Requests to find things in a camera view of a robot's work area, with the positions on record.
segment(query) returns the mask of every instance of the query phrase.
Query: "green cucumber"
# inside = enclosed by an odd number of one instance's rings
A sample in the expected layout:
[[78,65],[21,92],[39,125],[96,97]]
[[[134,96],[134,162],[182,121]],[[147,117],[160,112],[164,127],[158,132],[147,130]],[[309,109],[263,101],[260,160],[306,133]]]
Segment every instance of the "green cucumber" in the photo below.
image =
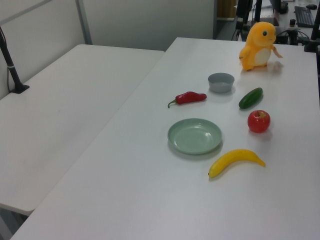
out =
[[247,109],[253,106],[255,103],[259,101],[263,94],[263,90],[261,87],[257,87],[252,91],[248,92],[239,102],[239,108]]

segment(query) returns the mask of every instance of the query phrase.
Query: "yellow plush toy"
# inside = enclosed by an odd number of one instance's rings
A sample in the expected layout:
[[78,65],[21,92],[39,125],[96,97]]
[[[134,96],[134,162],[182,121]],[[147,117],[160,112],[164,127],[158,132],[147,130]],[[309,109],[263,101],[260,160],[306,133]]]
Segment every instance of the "yellow plush toy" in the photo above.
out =
[[242,67],[246,71],[254,67],[266,67],[271,55],[271,50],[278,58],[278,53],[273,43],[276,40],[276,28],[269,22],[257,22],[250,29],[245,47],[239,54]]

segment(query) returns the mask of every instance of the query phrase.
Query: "gray bowl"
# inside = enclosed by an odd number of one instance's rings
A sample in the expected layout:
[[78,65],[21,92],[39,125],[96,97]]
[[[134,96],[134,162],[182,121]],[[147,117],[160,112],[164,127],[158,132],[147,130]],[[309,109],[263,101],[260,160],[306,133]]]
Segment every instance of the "gray bowl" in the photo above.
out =
[[211,74],[208,77],[208,81],[211,91],[215,93],[227,93],[231,91],[235,78],[228,73],[218,72]]

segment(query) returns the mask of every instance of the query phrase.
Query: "toy food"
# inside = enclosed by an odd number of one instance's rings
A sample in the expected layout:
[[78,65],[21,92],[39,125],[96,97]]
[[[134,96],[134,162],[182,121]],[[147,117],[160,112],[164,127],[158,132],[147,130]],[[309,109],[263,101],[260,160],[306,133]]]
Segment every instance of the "toy food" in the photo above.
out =
[[270,115],[263,110],[255,110],[248,116],[249,129],[257,134],[263,133],[270,126]]
[[222,155],[217,161],[214,162],[208,173],[209,178],[218,176],[227,166],[240,160],[248,160],[256,162],[263,167],[266,166],[265,162],[262,161],[253,151],[248,149],[235,149]]
[[193,102],[200,102],[207,98],[207,95],[204,93],[196,93],[193,91],[187,91],[184,94],[178,95],[175,97],[175,100],[169,102],[168,109],[170,108],[170,104],[177,103],[177,104],[187,104]]
[[276,28],[269,22],[257,22],[250,29],[245,47],[239,54],[242,67],[246,71],[254,67],[266,67],[271,55],[271,50],[278,58],[278,53],[273,43],[276,40]]
[[248,92],[239,102],[239,108],[247,109],[253,106],[258,100],[261,98],[263,94],[263,90],[261,87],[257,87],[252,91]]

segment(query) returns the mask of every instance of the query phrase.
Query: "computer keyboard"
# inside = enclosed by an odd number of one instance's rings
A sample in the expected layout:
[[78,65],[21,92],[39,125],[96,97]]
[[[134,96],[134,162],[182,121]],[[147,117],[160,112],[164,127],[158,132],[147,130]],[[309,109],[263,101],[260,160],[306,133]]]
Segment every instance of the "computer keyboard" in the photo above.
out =
[[296,23],[301,28],[313,28],[315,24],[314,17],[310,9],[302,6],[294,6]]

